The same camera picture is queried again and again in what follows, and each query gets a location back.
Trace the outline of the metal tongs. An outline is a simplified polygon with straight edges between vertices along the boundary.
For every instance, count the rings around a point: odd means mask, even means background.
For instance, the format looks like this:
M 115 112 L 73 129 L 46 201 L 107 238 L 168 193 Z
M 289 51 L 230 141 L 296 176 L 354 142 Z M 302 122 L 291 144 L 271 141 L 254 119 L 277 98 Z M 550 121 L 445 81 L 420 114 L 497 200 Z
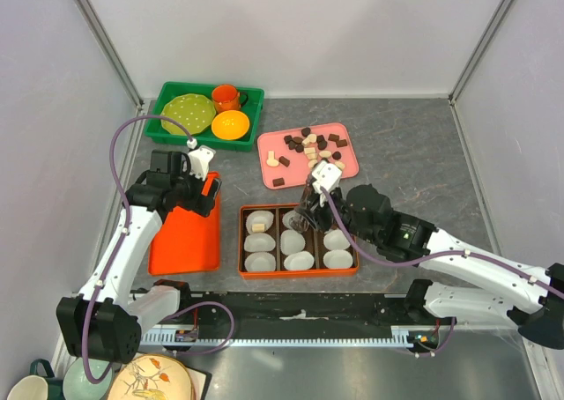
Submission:
M 314 188 L 315 182 L 316 179 L 313 176 L 306 179 L 301 200 L 293 209 L 294 215 L 290 219 L 290 227 L 299 233 L 305 233 L 308 229 L 315 231 L 320 229 L 318 218 L 320 194 Z

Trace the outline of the orange box lid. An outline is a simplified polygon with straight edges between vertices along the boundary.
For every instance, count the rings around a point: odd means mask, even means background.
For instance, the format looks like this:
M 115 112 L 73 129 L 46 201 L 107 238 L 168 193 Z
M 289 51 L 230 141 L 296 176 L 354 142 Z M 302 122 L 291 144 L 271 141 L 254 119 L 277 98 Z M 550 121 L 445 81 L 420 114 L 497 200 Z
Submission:
M 220 265 L 220 194 L 204 218 L 174 208 L 149 248 L 148 273 L 165 276 L 215 271 Z

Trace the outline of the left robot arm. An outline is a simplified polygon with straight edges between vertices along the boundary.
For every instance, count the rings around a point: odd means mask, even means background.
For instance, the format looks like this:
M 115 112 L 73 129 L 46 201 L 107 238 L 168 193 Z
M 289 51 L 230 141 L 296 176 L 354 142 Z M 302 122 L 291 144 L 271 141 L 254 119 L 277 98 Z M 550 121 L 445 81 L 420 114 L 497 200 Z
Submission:
M 145 251 L 174 208 L 210 215 L 221 185 L 220 179 L 208 177 L 214 156 L 207 146 L 152 152 L 150 169 L 126 192 L 127 202 L 94 273 L 77 295 L 57 305 L 70 355 L 127 364 L 157 323 L 190 319 L 194 304 L 184 283 L 158 283 L 137 300 L 130 298 L 130 290 Z

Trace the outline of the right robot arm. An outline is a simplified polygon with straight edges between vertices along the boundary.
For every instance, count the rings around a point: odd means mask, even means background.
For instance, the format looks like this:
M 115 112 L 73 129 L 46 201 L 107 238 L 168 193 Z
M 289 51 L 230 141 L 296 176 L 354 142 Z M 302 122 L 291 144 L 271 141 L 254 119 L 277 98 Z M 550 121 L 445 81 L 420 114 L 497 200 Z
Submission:
M 344 195 L 308 185 L 295 209 L 299 230 L 326 232 L 337 226 L 356 248 L 357 240 L 376 247 L 375 262 L 387 267 L 420 267 L 470 283 L 470 289 L 444 287 L 429 280 L 412 283 L 405 317 L 421 324 L 429 318 L 509 323 L 533 343 L 563 347 L 563 266 L 519 263 L 465 243 L 434 224 L 393 209 L 372 185 Z

